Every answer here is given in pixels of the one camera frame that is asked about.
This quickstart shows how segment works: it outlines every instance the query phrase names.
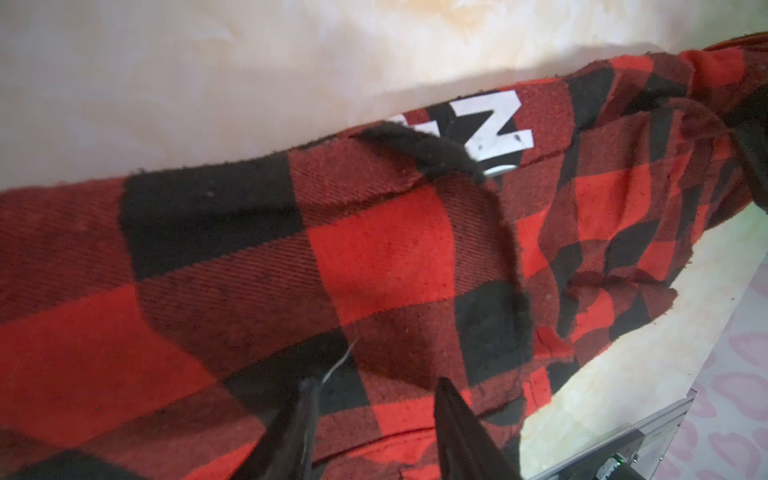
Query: plaid shirt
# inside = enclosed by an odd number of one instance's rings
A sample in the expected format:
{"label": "plaid shirt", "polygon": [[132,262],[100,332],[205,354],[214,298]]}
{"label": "plaid shirt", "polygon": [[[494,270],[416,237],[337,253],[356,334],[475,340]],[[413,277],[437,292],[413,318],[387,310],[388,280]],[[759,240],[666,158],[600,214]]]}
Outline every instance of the plaid shirt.
{"label": "plaid shirt", "polygon": [[516,463],[522,420],[667,310],[691,245],[764,195],[732,128],[765,121],[766,67],[756,36],[395,119],[506,170],[479,185],[353,129],[3,193],[0,474],[227,478],[352,341],[314,478],[438,478],[440,376]]}

